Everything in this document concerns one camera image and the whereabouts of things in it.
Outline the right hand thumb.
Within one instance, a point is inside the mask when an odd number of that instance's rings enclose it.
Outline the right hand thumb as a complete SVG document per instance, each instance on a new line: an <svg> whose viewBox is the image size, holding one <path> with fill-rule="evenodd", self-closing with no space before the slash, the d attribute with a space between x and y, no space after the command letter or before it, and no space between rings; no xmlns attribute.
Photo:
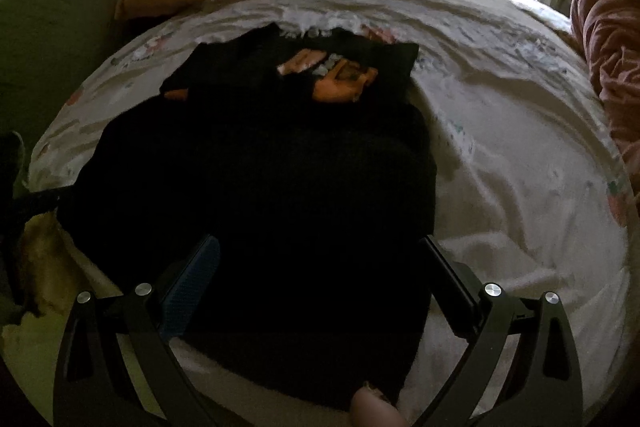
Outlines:
<svg viewBox="0 0 640 427"><path fill-rule="evenodd" d="M383 399L378 389L368 384L362 386L352 397L350 423L354 427L407 427L401 413Z"/></svg>

